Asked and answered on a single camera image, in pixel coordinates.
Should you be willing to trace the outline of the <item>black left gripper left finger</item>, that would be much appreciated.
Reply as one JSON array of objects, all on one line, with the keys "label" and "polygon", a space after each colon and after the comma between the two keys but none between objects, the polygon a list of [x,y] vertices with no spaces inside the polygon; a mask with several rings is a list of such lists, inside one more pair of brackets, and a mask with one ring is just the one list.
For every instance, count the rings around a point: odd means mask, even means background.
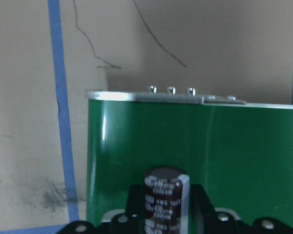
[{"label": "black left gripper left finger", "polygon": [[143,190],[140,185],[131,185],[128,191],[125,215],[127,234],[143,234]]}]

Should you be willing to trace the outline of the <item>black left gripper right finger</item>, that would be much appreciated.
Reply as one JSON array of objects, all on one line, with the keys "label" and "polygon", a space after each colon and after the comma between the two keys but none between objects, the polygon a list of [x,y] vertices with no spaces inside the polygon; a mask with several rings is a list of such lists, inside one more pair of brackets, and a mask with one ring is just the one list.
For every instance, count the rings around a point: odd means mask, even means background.
[{"label": "black left gripper right finger", "polygon": [[192,184],[190,188],[191,217],[196,234],[210,234],[215,210],[204,188],[200,184]]}]

